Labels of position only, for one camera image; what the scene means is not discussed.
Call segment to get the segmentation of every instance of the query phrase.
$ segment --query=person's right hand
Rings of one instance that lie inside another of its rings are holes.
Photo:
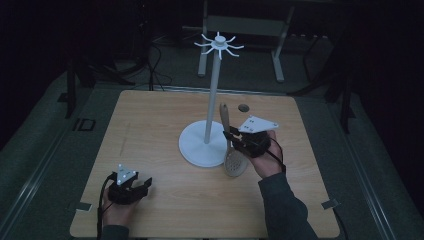
[[[276,142],[277,137],[275,135],[275,131],[273,130],[268,131],[268,136],[275,140],[275,141],[271,140],[271,146],[268,148],[268,150],[279,159],[283,159],[280,146],[278,146]],[[261,178],[266,178],[266,177],[282,172],[280,163],[276,159],[274,159],[271,155],[269,155],[267,152],[265,152],[265,154],[262,156],[259,156],[256,158],[249,158],[249,159],[250,159],[250,162],[255,167],[256,172]]]

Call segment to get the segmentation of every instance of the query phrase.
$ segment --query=person's left hand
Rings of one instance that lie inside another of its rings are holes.
[[[140,200],[133,202],[130,205],[120,205],[112,203],[108,198],[108,193],[109,188],[105,189],[103,194],[103,226],[121,225],[128,227],[135,208]]]

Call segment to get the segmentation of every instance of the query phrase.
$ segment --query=white pole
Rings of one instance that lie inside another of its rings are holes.
[[[216,89],[218,88],[220,68],[221,68],[221,59],[219,58],[219,51],[214,50],[211,87],[210,87],[210,93],[209,93],[208,117],[206,120],[206,130],[205,130],[205,141],[204,141],[205,144],[209,144],[210,136],[211,136],[212,120],[213,120],[213,114],[215,111]]]

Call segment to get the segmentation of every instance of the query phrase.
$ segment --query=dark sleeve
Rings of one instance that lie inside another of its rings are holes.
[[[130,230],[120,225],[106,225],[103,227],[101,240],[127,240]]]
[[[308,209],[294,196],[284,173],[262,179],[259,188],[270,240],[318,239],[307,221]]]

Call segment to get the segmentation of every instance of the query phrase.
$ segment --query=person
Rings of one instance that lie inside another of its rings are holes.
[[[276,142],[275,131],[268,131],[268,135],[273,140],[268,150],[282,160],[283,153]],[[307,221],[308,210],[305,204],[297,199],[290,189],[285,169],[283,169],[284,165],[268,153],[256,158],[250,158],[250,162],[262,178],[258,184],[264,201],[268,238],[270,240],[318,239]],[[125,206],[110,204],[107,191],[105,191],[103,208],[105,209],[108,206],[109,208],[105,210],[103,217],[101,239],[127,239],[129,234],[128,225],[138,202]]]

